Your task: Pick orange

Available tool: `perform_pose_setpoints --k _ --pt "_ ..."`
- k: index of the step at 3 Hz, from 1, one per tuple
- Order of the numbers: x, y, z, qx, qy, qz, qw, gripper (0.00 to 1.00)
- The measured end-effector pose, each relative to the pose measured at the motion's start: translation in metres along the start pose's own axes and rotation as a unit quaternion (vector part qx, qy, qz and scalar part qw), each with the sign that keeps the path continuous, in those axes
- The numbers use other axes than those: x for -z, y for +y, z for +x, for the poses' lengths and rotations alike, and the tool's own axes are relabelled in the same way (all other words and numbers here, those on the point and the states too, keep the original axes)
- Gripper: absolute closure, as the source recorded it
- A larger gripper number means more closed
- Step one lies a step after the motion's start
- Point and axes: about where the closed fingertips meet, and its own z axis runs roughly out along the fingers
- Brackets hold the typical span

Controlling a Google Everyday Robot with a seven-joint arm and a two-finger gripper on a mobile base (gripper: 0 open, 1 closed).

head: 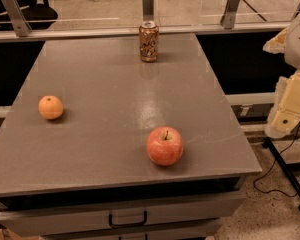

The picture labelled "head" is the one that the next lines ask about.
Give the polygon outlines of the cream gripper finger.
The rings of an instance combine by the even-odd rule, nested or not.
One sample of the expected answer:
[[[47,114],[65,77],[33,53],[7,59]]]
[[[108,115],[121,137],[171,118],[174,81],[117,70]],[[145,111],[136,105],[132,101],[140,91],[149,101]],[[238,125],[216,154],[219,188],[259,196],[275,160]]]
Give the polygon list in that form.
[[[300,123],[300,70],[289,78],[280,77],[275,88],[275,102],[265,126],[265,134],[274,139],[289,135]]]
[[[280,31],[275,37],[268,40],[264,46],[263,50],[272,54],[279,54],[285,51],[285,43],[288,29],[285,28]]]

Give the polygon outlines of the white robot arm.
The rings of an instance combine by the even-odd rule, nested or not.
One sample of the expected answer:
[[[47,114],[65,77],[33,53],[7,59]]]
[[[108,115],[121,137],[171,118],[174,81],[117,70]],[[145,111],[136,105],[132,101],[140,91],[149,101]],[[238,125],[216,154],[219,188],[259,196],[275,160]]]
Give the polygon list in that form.
[[[287,28],[267,41],[263,50],[282,53],[285,62],[296,69],[289,78],[279,78],[274,105],[265,126],[268,137],[279,139],[289,135],[300,123],[300,13]]]

